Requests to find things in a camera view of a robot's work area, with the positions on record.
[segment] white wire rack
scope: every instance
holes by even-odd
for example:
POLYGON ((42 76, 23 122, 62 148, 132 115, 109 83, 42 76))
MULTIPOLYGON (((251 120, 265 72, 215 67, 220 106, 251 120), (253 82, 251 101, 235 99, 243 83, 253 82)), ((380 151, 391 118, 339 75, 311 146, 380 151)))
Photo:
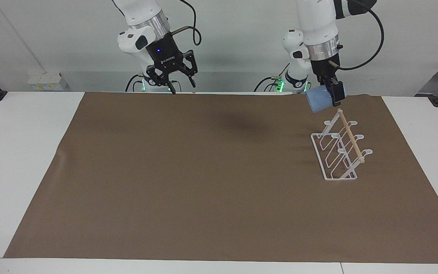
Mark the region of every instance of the white wire rack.
POLYGON ((325 129, 322 133, 311 135, 313 146, 319 159, 324 179, 327 181, 355 180, 358 179, 356 168, 365 163, 365 157, 373 154, 371 149, 360 151, 358 140, 364 139, 364 135, 353 135, 351 127, 358 124, 356 121, 347 121, 341 109, 331 121, 325 121, 325 129), (331 132, 334 125, 341 118, 342 127, 339 132, 331 132), (355 151, 355 159, 349 156, 355 151))

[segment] wooden rod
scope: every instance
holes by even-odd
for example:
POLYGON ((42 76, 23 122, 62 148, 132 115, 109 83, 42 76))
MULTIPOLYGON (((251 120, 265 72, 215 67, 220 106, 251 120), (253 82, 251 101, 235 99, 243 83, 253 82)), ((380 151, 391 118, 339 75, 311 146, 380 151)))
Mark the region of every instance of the wooden rod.
POLYGON ((344 124, 344 127, 346 128, 346 132, 349 135, 349 139, 351 139, 351 143, 354 147, 354 151, 356 151, 356 154, 358 155, 358 158, 360 159, 361 163, 365 163, 365 158, 361 154, 361 150, 358 147, 358 143, 356 142, 356 139, 354 139, 354 135, 352 134, 351 128, 349 128, 348 121, 346 120, 346 117, 344 116, 344 112, 342 109, 337 109, 337 113, 339 113, 339 116, 341 117, 342 123, 344 124))

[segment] brown mat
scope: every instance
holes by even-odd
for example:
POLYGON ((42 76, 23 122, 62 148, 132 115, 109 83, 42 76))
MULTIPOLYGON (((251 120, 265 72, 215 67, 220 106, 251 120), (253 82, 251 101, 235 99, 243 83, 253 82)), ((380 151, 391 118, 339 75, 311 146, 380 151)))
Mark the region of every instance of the brown mat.
POLYGON ((438 197, 380 97, 326 182, 303 96, 85 94, 6 258, 438 263, 438 197))

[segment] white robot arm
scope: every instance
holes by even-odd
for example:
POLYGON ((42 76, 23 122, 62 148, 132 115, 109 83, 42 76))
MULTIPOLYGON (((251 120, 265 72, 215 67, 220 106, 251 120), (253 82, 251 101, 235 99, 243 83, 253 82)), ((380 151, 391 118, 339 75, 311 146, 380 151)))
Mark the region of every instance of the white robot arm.
POLYGON ((123 52, 139 60, 145 83, 148 87, 168 86, 175 94, 169 75, 180 71, 188 76, 195 87, 193 76, 198 72, 193 50, 181 52, 173 35, 188 28, 170 32, 168 19, 155 0, 113 0, 123 13, 129 26, 118 36, 118 44, 123 52), (184 60, 190 62, 189 68, 184 60))
POLYGON ((376 2, 377 0, 297 0, 300 29, 289 30, 283 39, 283 47, 295 59, 285 74, 286 80, 295 88, 301 88, 306 83, 311 67, 318 81, 330 93, 333 106, 339 106, 346 95, 343 83, 337 80, 335 74, 340 68, 339 50, 343 48, 339 44, 335 21, 351 15, 365 14, 376 2))

